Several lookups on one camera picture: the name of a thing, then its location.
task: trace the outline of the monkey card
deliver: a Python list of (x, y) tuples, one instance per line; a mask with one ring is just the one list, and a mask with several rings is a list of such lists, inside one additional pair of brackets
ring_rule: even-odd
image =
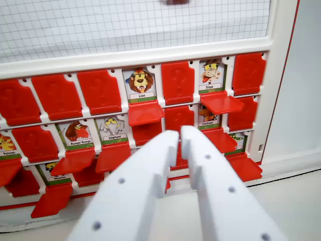
[(36, 168), (39, 174), (41, 175), (42, 179), (44, 180), (47, 186), (72, 182), (72, 180), (70, 179), (72, 174), (59, 175), (59, 176), (51, 175), (51, 171), (55, 168), (57, 163), (58, 162), (50, 162), (50, 163), (36, 165)]
[(200, 61), (199, 94), (224, 90), (225, 78), (226, 65), (219, 59)]
[(245, 135), (244, 132), (239, 132), (239, 133), (230, 134), (230, 137), (237, 142), (237, 146), (235, 148), (235, 151), (226, 153), (225, 155), (245, 152), (247, 135)]
[(0, 134), (0, 161), (20, 157), (12, 139)]
[(125, 114), (118, 114), (96, 118), (95, 124), (103, 145), (127, 142), (127, 130)]
[(81, 124), (78, 120), (56, 124), (56, 128), (66, 150), (94, 146), (88, 126)]
[(199, 130), (221, 126), (221, 116), (213, 114), (205, 105), (199, 104), (198, 128)]
[(155, 76), (146, 68), (139, 67), (123, 70), (125, 87), (129, 103), (143, 102), (157, 99)]

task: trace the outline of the animal character card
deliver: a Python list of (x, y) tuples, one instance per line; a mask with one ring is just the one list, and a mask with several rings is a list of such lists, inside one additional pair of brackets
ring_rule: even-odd
[(128, 141), (126, 135), (128, 127), (124, 119), (124, 114), (95, 119), (100, 141), (103, 145)]
[(0, 161), (20, 157), (21, 155), (11, 138), (0, 134)]
[(215, 128), (221, 126), (221, 116), (213, 114), (203, 104), (199, 104), (198, 127), (199, 130)]
[(200, 61), (199, 93), (222, 91), (225, 88), (226, 65), (218, 59)]
[(225, 155), (245, 152), (247, 135), (245, 135), (244, 132), (239, 132), (239, 133), (230, 134), (230, 137), (236, 140), (237, 146), (235, 148), (235, 151), (226, 153)]
[(44, 180), (47, 186), (72, 182), (72, 180), (70, 179), (72, 174), (59, 175), (59, 176), (52, 176), (50, 174), (51, 171), (54, 169), (54, 167), (57, 165), (57, 163), (58, 162), (50, 162), (50, 163), (36, 165), (37, 170), (39, 171), (42, 179)]
[(123, 70), (125, 87), (129, 103), (157, 99), (154, 74), (140, 67), (134, 70)]
[(88, 126), (81, 124), (78, 120), (56, 124), (56, 128), (67, 150), (94, 146)]

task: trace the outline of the grid paper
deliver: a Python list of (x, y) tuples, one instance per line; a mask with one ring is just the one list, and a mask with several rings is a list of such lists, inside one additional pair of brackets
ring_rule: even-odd
[(0, 63), (264, 37), (270, 0), (0, 0)]

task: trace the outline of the red object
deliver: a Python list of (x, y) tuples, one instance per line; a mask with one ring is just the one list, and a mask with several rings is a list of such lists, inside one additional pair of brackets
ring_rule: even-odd
[(165, 189), (165, 193), (167, 191), (167, 189), (170, 189), (171, 188), (171, 183), (170, 183), (170, 180), (169, 178), (167, 179), (167, 183), (166, 183), (166, 189)]
[(46, 187), (46, 193), (41, 196), (31, 213), (31, 218), (56, 215), (67, 206), (72, 193), (71, 183), (63, 183)]
[(248, 158), (246, 153), (237, 153), (226, 156), (237, 175), (243, 182), (259, 179), (262, 177), (262, 169)]
[(29, 162), (58, 159), (58, 148), (50, 131), (34, 126), (13, 129), (12, 134)]
[(162, 64), (166, 105), (193, 102), (195, 71), (188, 62)]
[(136, 145), (142, 146), (162, 132), (162, 124), (159, 121), (156, 123), (134, 126), (131, 129), (132, 135), (136, 141)]
[(0, 187), (9, 184), (22, 167), (21, 158), (0, 161)]
[(168, 0), (167, 4), (168, 5), (173, 5), (173, 4), (187, 4), (189, 0)]
[(255, 120), (257, 102), (254, 101), (253, 97), (238, 98), (244, 106), (241, 112), (229, 114), (227, 125), (230, 131), (238, 131), (251, 129)]
[(180, 177), (171, 177), (169, 178), (169, 181), (174, 181), (174, 180), (180, 180), (180, 179), (185, 179), (185, 178), (189, 178), (189, 175), (185, 175), (185, 176), (180, 176)]
[(260, 92), (266, 61), (261, 53), (240, 54), (235, 58), (232, 88), (235, 95)]
[(96, 185), (104, 180), (103, 173), (98, 174), (95, 172), (96, 163), (97, 161), (93, 161), (89, 167), (86, 167), (80, 172), (75, 172), (72, 174), (79, 187)]
[(244, 105), (226, 91), (201, 94), (201, 103), (214, 114), (240, 112)]
[(13, 180), (6, 185), (13, 197), (39, 194), (39, 184), (31, 171), (20, 168)]
[(128, 142), (104, 145), (98, 157), (97, 173), (111, 172), (130, 157)]
[(131, 127), (159, 122), (164, 116), (157, 100), (129, 104), (128, 122)]
[(51, 175), (58, 176), (80, 172), (91, 165), (95, 155), (93, 147), (66, 151), (66, 157), (58, 162), (51, 171)]
[(165, 109), (166, 130), (181, 131), (182, 126), (194, 125), (194, 111), (188, 105)]
[(0, 81), (0, 113), (9, 126), (39, 123), (40, 110), (29, 87), (17, 79)]
[(237, 146), (237, 142), (224, 133), (223, 128), (201, 130), (204, 135), (215, 145), (221, 153), (233, 152)]
[(121, 112), (116, 77), (107, 70), (79, 72), (77, 77), (91, 114)]
[(31, 81), (50, 120), (82, 117), (74, 82), (62, 74), (33, 77)]
[(171, 171), (186, 169), (189, 167), (188, 160), (182, 158), (182, 145), (179, 142), (179, 147), (177, 151), (176, 166), (171, 167)]
[[(95, 195), (96, 192), (90, 192), (90, 193), (84, 193), (79, 195), (71, 196), (70, 199), (76, 199), (76, 198), (82, 198), (82, 197), (89, 197)], [(29, 203), (22, 203), (22, 204), (15, 204), (15, 205), (8, 205), (0, 207), (1, 210), (8, 210), (8, 209), (14, 209), (14, 208), (22, 208), (22, 207), (30, 207), (37, 205), (37, 202), (29, 202)]]

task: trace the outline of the white floor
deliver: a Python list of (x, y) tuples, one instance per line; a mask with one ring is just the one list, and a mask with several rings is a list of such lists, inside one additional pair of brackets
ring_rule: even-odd
[[(321, 171), (250, 187), (250, 190), (289, 240), (321, 239)], [(152, 223), (150, 240), (201, 240), (197, 206), (196, 193), (160, 199)], [(70, 221), (26, 231), (3, 233), (0, 234), (0, 239), (65, 240), (74, 224), (74, 221)]]

